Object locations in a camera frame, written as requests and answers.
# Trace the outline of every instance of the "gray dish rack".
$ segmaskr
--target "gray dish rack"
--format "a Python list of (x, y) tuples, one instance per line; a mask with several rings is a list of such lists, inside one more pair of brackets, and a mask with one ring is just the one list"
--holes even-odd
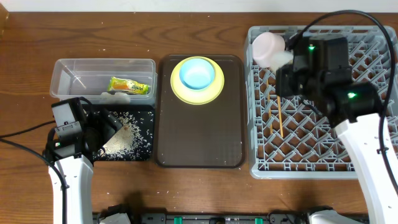
[[(255, 26), (249, 29), (244, 46), (244, 72), (248, 98), (250, 173), (256, 179), (355, 179), (357, 176), (348, 153), (330, 128), (328, 119), (317, 116), (301, 104), (299, 96), (281, 98), (284, 129), (284, 138), (281, 138), (275, 75), (256, 65), (252, 59), (251, 43), (259, 34), (273, 32), (287, 40), (303, 28), (304, 26)], [(397, 52), (396, 33), (391, 27), (386, 26), (386, 29)], [(348, 39), (353, 80), (371, 82), (383, 99), (388, 87), (391, 60), (382, 32), (376, 26), (313, 26), (305, 35), (331, 33), (343, 34)], [(398, 149), (397, 93), (395, 82), (387, 117), (395, 150)]]

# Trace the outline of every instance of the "black tray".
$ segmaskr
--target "black tray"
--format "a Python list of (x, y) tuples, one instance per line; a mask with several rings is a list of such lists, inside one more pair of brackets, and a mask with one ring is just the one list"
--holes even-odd
[(103, 153), (101, 150), (98, 155), (94, 157), (94, 161), (146, 161), (152, 155), (153, 140), (154, 140), (154, 123), (155, 110), (151, 106), (137, 106), (137, 105), (93, 105), (94, 111), (96, 108), (104, 107), (109, 112), (117, 112), (116, 118), (120, 118), (124, 113), (129, 113), (128, 123), (131, 123), (133, 118), (137, 121), (136, 126), (139, 128), (139, 134), (142, 140), (133, 149), (124, 150), (124, 153), (118, 156), (111, 156)]

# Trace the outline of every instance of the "white cup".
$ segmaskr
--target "white cup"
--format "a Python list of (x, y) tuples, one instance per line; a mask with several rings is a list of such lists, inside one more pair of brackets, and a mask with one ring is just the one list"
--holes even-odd
[(283, 37), (265, 32), (260, 34), (252, 44), (253, 60), (262, 68), (271, 66), (271, 58), (277, 52), (285, 50)]

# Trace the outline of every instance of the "yellow plate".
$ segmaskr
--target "yellow plate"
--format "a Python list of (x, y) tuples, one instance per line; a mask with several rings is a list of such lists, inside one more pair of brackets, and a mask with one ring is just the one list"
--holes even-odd
[[(190, 59), (194, 58), (201, 58), (204, 59), (208, 62), (211, 63), (211, 65), (214, 68), (215, 71), (215, 77), (212, 83), (210, 85), (202, 90), (192, 90), (188, 87), (186, 87), (180, 79), (180, 69), (181, 66)], [(174, 94), (182, 101), (192, 104), (192, 105), (202, 105), (205, 103), (209, 103), (221, 93), (224, 87), (224, 74), (220, 66), (214, 62), (213, 60), (206, 58), (206, 57), (200, 57), (200, 56), (194, 56), (194, 57), (189, 57), (184, 60), (182, 60), (180, 63), (175, 66), (173, 69), (171, 78), (170, 78), (170, 84), (172, 86), (172, 90)]]

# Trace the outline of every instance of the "wooden table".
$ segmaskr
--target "wooden table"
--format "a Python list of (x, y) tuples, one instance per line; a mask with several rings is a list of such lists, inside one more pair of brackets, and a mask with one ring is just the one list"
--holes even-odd
[[(11, 13), (0, 40), (0, 134), (50, 121), (53, 66), (60, 58), (152, 58), (168, 54), (231, 54), (243, 60), (255, 25), (305, 25), (300, 13)], [(398, 30), (398, 14), (376, 14)], [(323, 25), (371, 25), (340, 16)], [(49, 127), (9, 138), (42, 152)], [(52, 223), (48, 168), (34, 156), (0, 144), (0, 223)], [(163, 169), (148, 162), (96, 162), (93, 210), (128, 202), (135, 212), (268, 213), (330, 205), (366, 213), (357, 180), (256, 180), (235, 170)]]

